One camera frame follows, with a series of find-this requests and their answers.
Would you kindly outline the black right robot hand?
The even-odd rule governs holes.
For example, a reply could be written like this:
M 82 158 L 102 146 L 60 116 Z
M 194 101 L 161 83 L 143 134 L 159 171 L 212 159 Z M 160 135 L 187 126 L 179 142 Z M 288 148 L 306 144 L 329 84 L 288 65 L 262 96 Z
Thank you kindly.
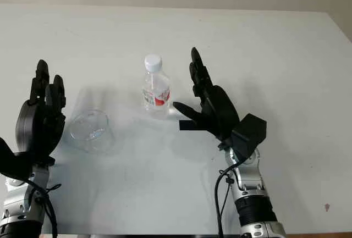
M 198 50 L 191 49 L 190 77 L 193 93 L 200 99 L 201 111 L 173 102 L 173 107 L 188 120 L 180 120 L 179 128 L 184 131 L 208 131 L 220 141 L 230 137 L 232 129 L 239 124 L 239 116 L 225 90 L 214 85 Z

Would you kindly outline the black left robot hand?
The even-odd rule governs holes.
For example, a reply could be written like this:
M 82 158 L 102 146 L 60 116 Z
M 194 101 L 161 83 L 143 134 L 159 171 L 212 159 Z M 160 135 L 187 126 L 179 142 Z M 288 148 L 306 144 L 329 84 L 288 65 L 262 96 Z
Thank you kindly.
M 48 65 L 39 60 L 32 79 L 30 97 L 21 106 L 16 122 L 15 137 L 18 152 L 33 163 L 54 162 L 50 154 L 61 140 L 66 105 L 63 79 L 60 75 L 50 83 Z

